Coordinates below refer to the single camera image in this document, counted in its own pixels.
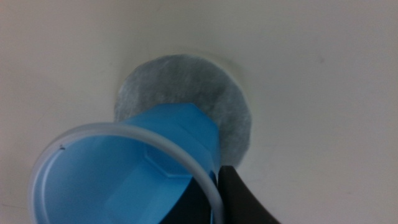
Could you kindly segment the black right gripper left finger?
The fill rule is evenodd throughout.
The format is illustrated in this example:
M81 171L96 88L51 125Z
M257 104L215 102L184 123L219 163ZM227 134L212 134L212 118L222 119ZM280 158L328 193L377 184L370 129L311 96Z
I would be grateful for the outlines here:
M211 207L194 178L160 224L210 224Z

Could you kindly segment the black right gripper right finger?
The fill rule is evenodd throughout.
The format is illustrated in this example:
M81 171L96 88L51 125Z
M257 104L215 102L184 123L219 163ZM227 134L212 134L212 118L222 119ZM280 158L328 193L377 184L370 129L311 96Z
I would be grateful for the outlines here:
M225 223L280 224L247 188L233 166L218 172L218 191L224 203Z

